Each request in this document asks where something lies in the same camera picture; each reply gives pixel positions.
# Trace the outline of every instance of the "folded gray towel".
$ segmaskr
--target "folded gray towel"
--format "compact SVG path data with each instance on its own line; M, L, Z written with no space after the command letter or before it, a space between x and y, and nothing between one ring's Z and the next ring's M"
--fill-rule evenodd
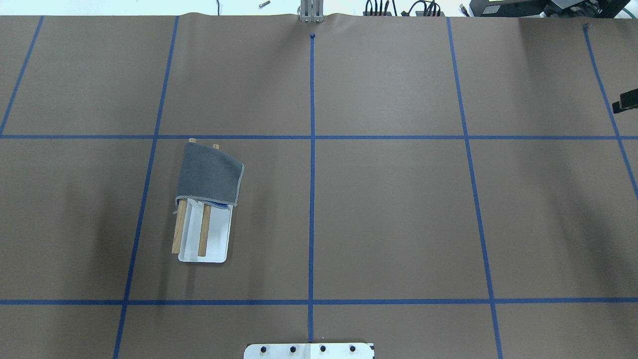
M177 200L191 198L213 204L237 205L244 165L224 152L197 143L184 147Z

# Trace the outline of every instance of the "wooden stick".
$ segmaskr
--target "wooden stick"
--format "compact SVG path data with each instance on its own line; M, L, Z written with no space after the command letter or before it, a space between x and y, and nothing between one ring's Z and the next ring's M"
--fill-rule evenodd
M213 144L212 147L214 149L219 149L218 144ZM200 245L197 250L197 255L199 257L206 256L206 246L208 244L209 225L211 223L211 210L212 210L211 205L204 203L204 215L202 215L202 230L200 231Z
M196 143L196 139L188 139L190 143ZM177 254L182 249L182 235L184 233L184 221L186 220L186 204L188 200L185 198L177 202L177 220L175 220L175 234L173 234L173 248L171 253Z

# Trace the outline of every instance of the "gray cloth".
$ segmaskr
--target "gray cloth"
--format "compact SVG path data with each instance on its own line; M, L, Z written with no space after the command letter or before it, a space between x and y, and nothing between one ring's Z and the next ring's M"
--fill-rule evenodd
M177 183L177 200L237 205L244 165L224 152L197 143L184 147L182 169Z

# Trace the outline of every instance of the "white floor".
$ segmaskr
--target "white floor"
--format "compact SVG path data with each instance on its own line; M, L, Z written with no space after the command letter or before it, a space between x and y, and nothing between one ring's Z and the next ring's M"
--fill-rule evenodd
M258 5L265 0L219 0L221 15L278 15L297 13L299 0L271 0L262 9ZM413 0L395 0L397 12L410 9ZM463 16L459 4L469 8L469 0L437 0L446 16ZM362 15L364 0L325 0L324 14L345 13ZM638 15L638 0L631 0L626 7ZM0 15L182 15L198 12L217 14L215 0L2 0ZM623 11L618 18L629 18Z

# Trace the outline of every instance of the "blue grid line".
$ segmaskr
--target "blue grid line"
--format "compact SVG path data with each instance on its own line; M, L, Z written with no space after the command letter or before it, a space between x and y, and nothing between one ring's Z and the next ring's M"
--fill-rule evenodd
M22 82L22 77L24 76L24 72L27 70L27 64L29 63L29 59L31 58L31 53L33 52L33 48L36 45L36 40L38 39L38 35L40 33L40 29L42 28L43 21L44 21L44 16L41 16L40 21L38 21L38 26L36 27L36 31L35 33L33 33L33 38L31 39L31 44L29 45L27 56L24 57L24 62L22 63L22 68L20 69L20 74L18 75L18 79L15 81L15 86L13 87L11 98L9 98L9 104L7 105L6 111L4 112L4 117L2 118L2 123L0 124L0 135L2 135L2 133L4 132L4 127L6 126L6 122L9 120L9 114L11 113L11 108L13 107L13 101L15 100L15 97L18 94L18 88L20 88L20 83Z
M308 222L308 342L314 339L315 308L315 34L310 33L310 209Z
M565 140L608 141L618 136L577 135L0 135L0 139L237 139L237 140ZM620 136L622 140L638 140L638 136Z
M470 138L468 136L468 125L465 120L465 108L463 106L463 94L461 92L461 81L459 79L459 69L456 62L456 52L454 51L454 37L452 36L452 24L450 18L447 20L447 34L450 39L450 53L452 54L452 67L454 69L454 81L456 82L456 95L459 100L459 111L461 113L461 124L463 125L463 135L465 136L465 152L468 156L468 168L470 170L470 180L472 183L472 193L474 196L474 207L477 214L478 235L480 237L481 251L483 252L483 265L485 268L485 277L487 281L487 293L490 300L494 300L494 288L492 286L492 275L489 269L489 258L487 256L487 245L485 242L485 232L483 230L483 218L480 212L479 193L477 190L476 177L474 175L474 163L472 161L472 152L470 148ZM492 312L492 325L494 326L494 340L496 342L496 353L498 359L503 359L503 350L501 347L501 335L498 329L498 316L496 315L496 305L490 303L490 309Z
M629 180L632 183L634 188L634 195L636 199L638 199L638 186L636 185L636 180L634 178L634 172L632 171L632 167L629 164L629 158L627 157L627 153L625 152L625 146L623 145L623 140L620 137L620 131L618 130L618 125L616 124L616 119L614 118L614 113L611 110L611 106L609 105L609 99L607 98L607 93L605 92L605 86L602 84L602 79L600 78L600 74L598 72L598 66L596 65L596 59L594 58L594 51L591 48L590 42L590 34L589 34L589 24L585 24L582 27L582 32L585 35L585 42L587 43L587 50L590 53L591 66L594 69L594 74L596 75L596 80L598 81L598 86L600 87L600 94L602 95L602 99L605 101L605 107L607 107L607 113L609 115L609 120L611 121L611 125L614 128L614 133L616 134L616 139L618 140L618 147L620 147L620 153L623 156L623 160L625 161L625 167L627 168L627 173L629 174Z
M137 248L140 243L140 232L142 231L142 222L144 221L144 211L146 209L146 199L149 193L149 184L151 182L151 173L153 162L155 159L155 149L158 143L158 134L160 133L161 115L164 109L164 98L166 97L166 88L168 86L168 77L170 75L170 65L173 59L173 49L175 47L175 37L177 36L177 25L179 24L179 16L175 17L173 24L173 35L168 50L168 60L166 63L166 71L164 72L164 83L162 85L161 96L159 98L158 116L155 123L155 133L153 135L153 143L151 145L151 154L149 155L149 165L146 169L146 179L144 181L144 191L142 192L142 202L140 204L140 214L137 220L137 228L135 229L135 239L133 240L133 250L131 251L131 261L128 267L128 275L126 277L126 288L124 289L124 303L120 313L120 321L117 326L117 337L115 339L115 348L113 349L113 359L119 356L120 344L122 343L122 334L124 332L124 322L126 320L126 309L128 307L128 298L131 293L131 282L133 280L133 270L135 269L135 259L137 258Z
M128 300L127 306L249 306L308 305L305 299L261 300ZM444 299L314 299L313 305L487 305L487 304L569 304L569 303L638 303L638 297L555 297L555 298L444 298ZM0 305L123 305L124 300L51 300L4 299Z

